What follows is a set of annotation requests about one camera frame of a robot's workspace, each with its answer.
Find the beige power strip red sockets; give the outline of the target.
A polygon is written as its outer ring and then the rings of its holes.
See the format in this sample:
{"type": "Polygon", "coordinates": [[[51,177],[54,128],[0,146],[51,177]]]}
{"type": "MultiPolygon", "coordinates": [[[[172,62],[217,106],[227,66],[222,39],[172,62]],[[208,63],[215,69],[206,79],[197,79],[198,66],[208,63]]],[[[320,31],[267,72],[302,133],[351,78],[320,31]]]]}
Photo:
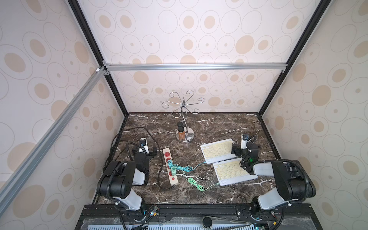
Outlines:
{"type": "Polygon", "coordinates": [[[166,164],[166,167],[167,167],[167,170],[168,170],[168,176],[169,176],[170,184],[172,186],[174,186],[178,183],[178,179],[177,179],[177,176],[170,176],[169,175],[170,168],[174,166],[173,157],[171,155],[170,149],[169,148],[163,149],[163,155],[164,155],[165,164],[166,164]]]}

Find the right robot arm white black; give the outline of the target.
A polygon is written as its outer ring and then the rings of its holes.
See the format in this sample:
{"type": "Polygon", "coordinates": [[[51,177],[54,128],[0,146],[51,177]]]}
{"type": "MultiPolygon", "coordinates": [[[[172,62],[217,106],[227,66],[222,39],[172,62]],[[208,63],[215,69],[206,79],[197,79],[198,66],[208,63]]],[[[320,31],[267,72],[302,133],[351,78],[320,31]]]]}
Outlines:
{"type": "Polygon", "coordinates": [[[273,210],[314,197],[317,189],[299,161],[288,159],[258,160],[258,149],[250,142],[232,146],[232,154],[240,157],[240,167],[252,176],[273,177],[276,187],[253,198],[250,213],[273,210]]]}

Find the horizontal aluminium frame bar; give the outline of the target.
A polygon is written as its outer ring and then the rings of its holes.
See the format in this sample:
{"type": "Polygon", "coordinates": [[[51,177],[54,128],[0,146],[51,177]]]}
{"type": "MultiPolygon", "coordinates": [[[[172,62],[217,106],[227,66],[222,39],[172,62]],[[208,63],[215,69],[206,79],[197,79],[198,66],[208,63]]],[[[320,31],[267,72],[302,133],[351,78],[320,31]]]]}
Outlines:
{"type": "Polygon", "coordinates": [[[108,71],[284,70],[286,63],[107,64],[108,71]]]}

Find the chrome mug tree stand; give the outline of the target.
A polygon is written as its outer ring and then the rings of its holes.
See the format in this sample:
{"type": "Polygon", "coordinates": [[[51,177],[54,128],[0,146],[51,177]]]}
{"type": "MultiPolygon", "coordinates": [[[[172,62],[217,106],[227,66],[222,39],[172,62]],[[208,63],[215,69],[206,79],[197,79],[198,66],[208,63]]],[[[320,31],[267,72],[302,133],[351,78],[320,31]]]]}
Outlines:
{"type": "Polygon", "coordinates": [[[178,127],[177,127],[177,131],[175,133],[176,139],[181,143],[190,143],[191,141],[193,141],[193,139],[195,137],[195,132],[187,124],[187,118],[188,118],[188,113],[190,113],[192,115],[197,115],[197,114],[200,113],[200,111],[197,108],[194,108],[191,111],[189,109],[189,107],[192,106],[192,105],[202,104],[206,101],[205,98],[199,97],[197,99],[197,102],[191,103],[190,100],[192,99],[194,94],[195,94],[195,92],[192,91],[192,90],[186,91],[186,95],[189,96],[189,98],[186,99],[184,96],[181,97],[178,92],[171,92],[169,94],[169,98],[174,99],[177,96],[179,98],[179,102],[173,102],[173,101],[170,101],[170,100],[166,100],[166,101],[163,101],[162,104],[161,104],[163,109],[168,109],[170,107],[170,104],[178,106],[177,109],[174,109],[171,112],[171,115],[174,118],[180,119],[179,122],[182,122],[183,125],[184,125],[185,133],[186,133],[186,139],[184,141],[180,141],[178,139],[178,127]]]}

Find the left diagonal aluminium frame bar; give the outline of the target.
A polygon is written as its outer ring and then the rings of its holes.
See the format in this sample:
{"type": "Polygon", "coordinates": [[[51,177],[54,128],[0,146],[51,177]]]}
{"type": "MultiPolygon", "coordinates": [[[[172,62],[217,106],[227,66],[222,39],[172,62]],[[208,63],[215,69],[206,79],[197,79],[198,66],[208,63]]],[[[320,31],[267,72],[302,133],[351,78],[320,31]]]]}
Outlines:
{"type": "Polygon", "coordinates": [[[97,84],[101,77],[104,76],[106,71],[107,68],[101,66],[97,71],[94,72],[94,74],[84,84],[73,100],[67,105],[65,110],[61,113],[61,115],[42,137],[42,139],[35,145],[30,154],[20,164],[5,186],[1,189],[1,215],[3,215],[7,210],[28,178],[48,153],[51,146],[55,143],[60,133],[70,122],[72,117],[90,94],[93,87],[97,84]]]}

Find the amber bottle black cap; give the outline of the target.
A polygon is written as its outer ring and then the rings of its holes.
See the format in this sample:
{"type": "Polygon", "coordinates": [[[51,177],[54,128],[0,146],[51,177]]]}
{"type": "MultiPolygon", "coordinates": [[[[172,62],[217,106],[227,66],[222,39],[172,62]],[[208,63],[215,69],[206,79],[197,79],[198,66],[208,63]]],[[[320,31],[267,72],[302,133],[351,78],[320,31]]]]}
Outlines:
{"type": "Polygon", "coordinates": [[[185,133],[185,128],[184,128],[183,123],[178,122],[177,127],[178,127],[178,139],[180,141],[184,141],[186,139],[186,133],[185,133]]]}

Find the green plug adapter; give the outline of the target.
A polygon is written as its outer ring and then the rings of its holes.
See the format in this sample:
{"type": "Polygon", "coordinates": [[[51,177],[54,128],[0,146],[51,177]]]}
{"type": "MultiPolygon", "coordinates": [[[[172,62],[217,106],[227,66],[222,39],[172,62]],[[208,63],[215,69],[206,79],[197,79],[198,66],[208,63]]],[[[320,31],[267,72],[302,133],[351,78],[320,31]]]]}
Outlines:
{"type": "Polygon", "coordinates": [[[175,166],[170,168],[169,175],[170,176],[176,176],[176,167],[175,166]]]}

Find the white wireless keyboard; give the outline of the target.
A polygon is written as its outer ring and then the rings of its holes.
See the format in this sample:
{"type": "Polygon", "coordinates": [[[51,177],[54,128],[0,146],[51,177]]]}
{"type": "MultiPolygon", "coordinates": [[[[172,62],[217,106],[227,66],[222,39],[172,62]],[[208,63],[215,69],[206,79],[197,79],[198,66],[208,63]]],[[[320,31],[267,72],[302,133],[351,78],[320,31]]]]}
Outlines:
{"type": "Polygon", "coordinates": [[[206,164],[230,160],[236,156],[232,154],[232,139],[221,140],[200,146],[206,164]]]}
{"type": "Polygon", "coordinates": [[[220,186],[227,186],[249,180],[255,180],[257,175],[251,175],[240,166],[242,158],[235,158],[213,163],[220,186]]]}

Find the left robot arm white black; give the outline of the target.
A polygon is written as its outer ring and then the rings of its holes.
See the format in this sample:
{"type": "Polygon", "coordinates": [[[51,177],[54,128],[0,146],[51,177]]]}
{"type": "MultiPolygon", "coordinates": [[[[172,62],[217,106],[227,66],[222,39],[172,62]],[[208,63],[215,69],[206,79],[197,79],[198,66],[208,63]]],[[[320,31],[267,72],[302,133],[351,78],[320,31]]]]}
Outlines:
{"type": "Polygon", "coordinates": [[[112,161],[98,181],[96,192],[114,202],[116,207],[127,211],[147,213],[144,199],[137,195],[133,186],[146,185],[150,176],[149,162],[157,155],[157,148],[134,150],[134,161],[112,161]]]}

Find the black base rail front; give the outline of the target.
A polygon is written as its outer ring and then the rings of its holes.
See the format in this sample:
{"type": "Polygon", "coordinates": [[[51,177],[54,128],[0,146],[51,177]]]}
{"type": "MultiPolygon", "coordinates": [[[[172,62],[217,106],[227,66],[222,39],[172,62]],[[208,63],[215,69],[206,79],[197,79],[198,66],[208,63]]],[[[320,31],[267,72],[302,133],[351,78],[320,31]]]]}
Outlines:
{"type": "Polygon", "coordinates": [[[158,204],[146,211],[87,205],[77,230],[321,230],[310,204],[251,212],[249,204],[158,204]]]}

